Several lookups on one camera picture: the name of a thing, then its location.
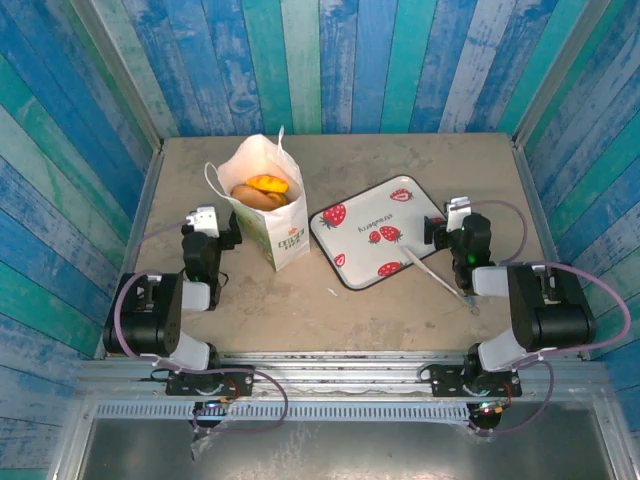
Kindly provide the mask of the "white printed paper bag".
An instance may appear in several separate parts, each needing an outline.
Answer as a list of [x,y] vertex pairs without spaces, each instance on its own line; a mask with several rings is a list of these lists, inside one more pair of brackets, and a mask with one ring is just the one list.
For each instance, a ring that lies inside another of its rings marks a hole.
[[[204,166],[204,177],[209,187],[230,203],[244,233],[259,245],[276,271],[310,250],[303,178],[298,164],[283,147],[284,134],[285,129],[281,128],[275,142],[262,134],[251,135],[228,161],[219,166],[207,162]],[[231,197],[235,186],[246,185],[247,179],[263,174],[289,183],[289,190],[284,194],[288,205],[273,211],[261,211]]]

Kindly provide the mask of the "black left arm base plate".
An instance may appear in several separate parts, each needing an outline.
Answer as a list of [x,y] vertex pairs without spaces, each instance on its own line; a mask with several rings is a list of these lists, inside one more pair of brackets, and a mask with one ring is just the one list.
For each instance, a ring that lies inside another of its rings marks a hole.
[[215,396],[238,398],[250,396],[253,389],[253,372],[224,374],[170,373],[166,380],[168,396]]

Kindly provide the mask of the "clear plastic scrap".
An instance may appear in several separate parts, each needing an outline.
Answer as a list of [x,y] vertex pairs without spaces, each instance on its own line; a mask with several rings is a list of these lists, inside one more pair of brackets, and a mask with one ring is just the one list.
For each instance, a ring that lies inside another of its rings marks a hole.
[[211,427],[196,426],[190,444],[192,460],[197,462],[206,452],[210,451],[220,436],[221,434],[215,432]]

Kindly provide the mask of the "right small circuit board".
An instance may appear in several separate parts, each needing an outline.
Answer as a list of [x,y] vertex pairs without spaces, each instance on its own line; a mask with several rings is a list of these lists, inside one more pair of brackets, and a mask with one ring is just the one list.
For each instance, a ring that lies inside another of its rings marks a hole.
[[501,415],[511,406],[511,401],[505,398],[497,400],[483,400],[467,405],[472,416],[494,416]]

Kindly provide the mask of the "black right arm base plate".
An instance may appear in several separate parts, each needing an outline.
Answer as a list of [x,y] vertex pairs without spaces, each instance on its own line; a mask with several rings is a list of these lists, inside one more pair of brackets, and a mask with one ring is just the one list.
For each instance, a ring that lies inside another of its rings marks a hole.
[[520,378],[511,371],[475,372],[464,365],[442,364],[431,364],[426,371],[434,397],[508,398],[522,395]]

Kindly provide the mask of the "aluminium corner post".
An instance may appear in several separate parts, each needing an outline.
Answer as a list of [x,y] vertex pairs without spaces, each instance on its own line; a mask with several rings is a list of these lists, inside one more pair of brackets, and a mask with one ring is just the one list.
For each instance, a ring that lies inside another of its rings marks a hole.
[[112,74],[146,140],[153,150],[159,150],[162,140],[124,58],[98,12],[95,0],[70,0],[70,2]]
[[584,9],[576,19],[574,26],[563,42],[515,129],[512,136],[512,143],[516,149],[523,149],[528,142],[551,99],[561,86],[570,67],[610,1],[611,0],[588,0],[586,2]]

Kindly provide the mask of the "tan fake baguette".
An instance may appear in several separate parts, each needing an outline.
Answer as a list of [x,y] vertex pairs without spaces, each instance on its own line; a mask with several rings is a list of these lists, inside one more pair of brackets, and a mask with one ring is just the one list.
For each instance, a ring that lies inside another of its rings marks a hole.
[[256,210],[273,211],[281,207],[279,201],[248,185],[235,186],[231,191],[231,197]]

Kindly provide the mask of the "white strawberry print tray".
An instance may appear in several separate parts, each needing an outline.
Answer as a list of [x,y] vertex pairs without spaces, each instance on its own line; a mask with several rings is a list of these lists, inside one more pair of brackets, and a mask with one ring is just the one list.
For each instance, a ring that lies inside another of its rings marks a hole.
[[341,283],[359,291],[435,252],[427,218],[445,220],[416,180],[398,175],[314,213],[309,225]]

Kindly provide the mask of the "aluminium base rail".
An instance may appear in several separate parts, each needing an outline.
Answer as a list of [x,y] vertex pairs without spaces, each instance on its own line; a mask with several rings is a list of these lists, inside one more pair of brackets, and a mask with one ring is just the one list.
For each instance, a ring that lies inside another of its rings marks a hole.
[[[273,377],[290,399],[424,401],[431,386],[418,380],[427,364],[462,362],[458,352],[348,351],[227,353],[225,366],[250,365]],[[576,357],[550,359],[555,374],[554,401],[587,401],[613,393],[603,364]],[[163,386],[148,379],[149,362],[113,357],[87,361],[80,367],[78,386],[104,398],[153,399]]]

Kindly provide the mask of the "grey metal sheet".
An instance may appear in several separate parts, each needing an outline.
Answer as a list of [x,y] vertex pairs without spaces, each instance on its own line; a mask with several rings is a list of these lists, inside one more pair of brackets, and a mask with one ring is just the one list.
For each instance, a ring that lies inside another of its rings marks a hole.
[[552,411],[504,437],[442,424],[289,422],[224,435],[197,462],[182,421],[96,420],[62,480],[614,480],[591,415]]

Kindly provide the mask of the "left small circuit board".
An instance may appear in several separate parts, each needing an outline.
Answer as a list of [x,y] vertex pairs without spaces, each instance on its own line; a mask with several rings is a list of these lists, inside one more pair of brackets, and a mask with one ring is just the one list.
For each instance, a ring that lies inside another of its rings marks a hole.
[[228,397],[196,402],[193,408],[193,415],[196,417],[225,416],[233,403],[234,400]]

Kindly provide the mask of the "small circuit board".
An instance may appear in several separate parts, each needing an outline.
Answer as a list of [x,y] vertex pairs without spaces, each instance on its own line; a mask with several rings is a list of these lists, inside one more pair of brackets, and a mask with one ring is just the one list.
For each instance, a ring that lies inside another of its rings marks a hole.
[[494,416],[501,415],[511,406],[511,401],[505,398],[497,400],[483,400],[467,405],[472,416]]
[[228,397],[196,402],[193,408],[193,415],[196,417],[225,416],[233,403],[234,400]]

